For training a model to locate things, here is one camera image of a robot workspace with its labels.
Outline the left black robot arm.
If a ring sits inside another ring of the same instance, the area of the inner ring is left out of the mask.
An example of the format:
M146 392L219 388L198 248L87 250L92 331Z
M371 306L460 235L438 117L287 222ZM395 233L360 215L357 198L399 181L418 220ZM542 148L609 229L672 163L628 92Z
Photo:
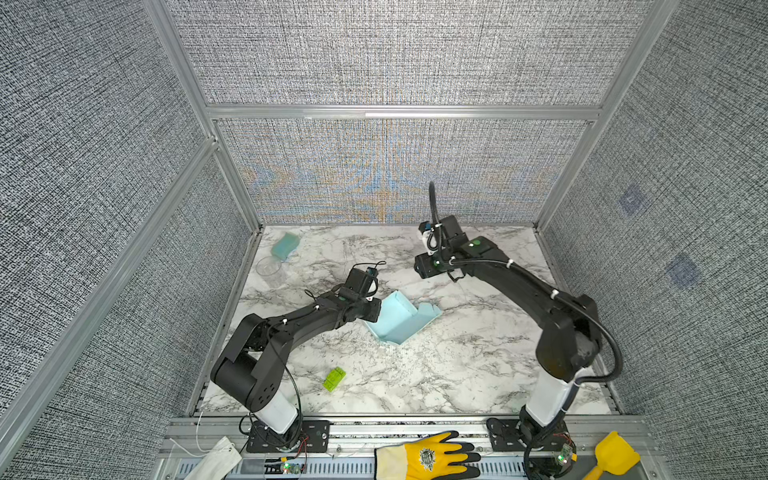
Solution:
M293 435L302 407L281 392L292 351L326 332L363 320L375 323L382 301L377 263L355 264L346 280L312 297L312 303L287 314L245 316L214 362L210 380L268 429Z

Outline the light blue paper box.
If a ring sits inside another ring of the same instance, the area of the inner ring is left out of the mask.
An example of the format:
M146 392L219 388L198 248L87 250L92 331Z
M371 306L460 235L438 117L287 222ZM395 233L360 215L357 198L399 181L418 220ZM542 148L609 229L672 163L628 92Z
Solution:
M402 345L442 314L436 305L422 302L415 306L402 292L395 291L382 301L378 320L365 325L378 341Z

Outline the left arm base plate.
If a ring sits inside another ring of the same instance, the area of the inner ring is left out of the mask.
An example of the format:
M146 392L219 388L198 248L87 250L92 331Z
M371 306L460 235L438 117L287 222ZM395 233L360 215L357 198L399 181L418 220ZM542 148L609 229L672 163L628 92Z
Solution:
M295 422L285 433L276 433L266 424L250 417L250 428L245 446L247 453L326 453L330 440L331 423L326 420Z

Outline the teal sponge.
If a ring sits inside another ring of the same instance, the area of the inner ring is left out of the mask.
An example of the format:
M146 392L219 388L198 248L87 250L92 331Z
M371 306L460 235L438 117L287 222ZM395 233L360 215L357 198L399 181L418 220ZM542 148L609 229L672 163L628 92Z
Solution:
M299 245L300 237L287 232L272 246L270 253L281 262L286 262Z

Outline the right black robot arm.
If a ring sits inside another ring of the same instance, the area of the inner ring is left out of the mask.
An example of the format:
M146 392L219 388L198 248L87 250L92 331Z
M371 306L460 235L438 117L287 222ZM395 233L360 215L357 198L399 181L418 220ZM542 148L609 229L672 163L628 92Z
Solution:
M423 279L473 277L519 306L540 328L535 355L540 374L521 408L517 435L538 447L553 436L585 383L607 383L622 373L618 342L600 322L594 300L558 290L506 255L490 239L468 238L454 216L418 226L426 251L415 257Z

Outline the green toy brick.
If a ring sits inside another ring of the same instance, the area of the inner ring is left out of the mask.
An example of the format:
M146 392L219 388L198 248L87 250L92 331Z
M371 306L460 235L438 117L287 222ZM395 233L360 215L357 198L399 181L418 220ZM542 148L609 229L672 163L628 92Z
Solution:
M333 370L331 370L327 374L323 382L323 387L328 392L333 392L338 388L338 386L344 380L345 377L346 377L346 372L340 367L335 367Z

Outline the yellow black work glove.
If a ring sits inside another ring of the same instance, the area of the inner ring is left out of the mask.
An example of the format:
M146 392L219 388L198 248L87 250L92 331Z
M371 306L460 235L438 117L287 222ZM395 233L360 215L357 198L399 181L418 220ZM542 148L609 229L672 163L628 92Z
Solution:
M377 448L374 478L377 480L475 479L481 455L472 443L457 441L455 430L413 442Z

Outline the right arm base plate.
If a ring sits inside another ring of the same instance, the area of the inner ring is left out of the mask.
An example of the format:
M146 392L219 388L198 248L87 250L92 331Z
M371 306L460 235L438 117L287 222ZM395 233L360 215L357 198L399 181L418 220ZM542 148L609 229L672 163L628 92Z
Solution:
M494 452L523 453L529 441L540 431L532 421L521 421L518 417L491 417L486 420L485 426ZM542 454L570 460L576 452L567 425L560 420L549 436L532 448L531 456Z

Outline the yellow plastic scoop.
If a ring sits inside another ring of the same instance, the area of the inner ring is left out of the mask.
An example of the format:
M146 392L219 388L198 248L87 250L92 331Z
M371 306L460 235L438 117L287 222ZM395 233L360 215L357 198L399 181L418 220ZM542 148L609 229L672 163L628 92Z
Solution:
M584 480L599 480L605 473L625 475L641 460L641 455L617 431L609 433L595 447L597 464Z

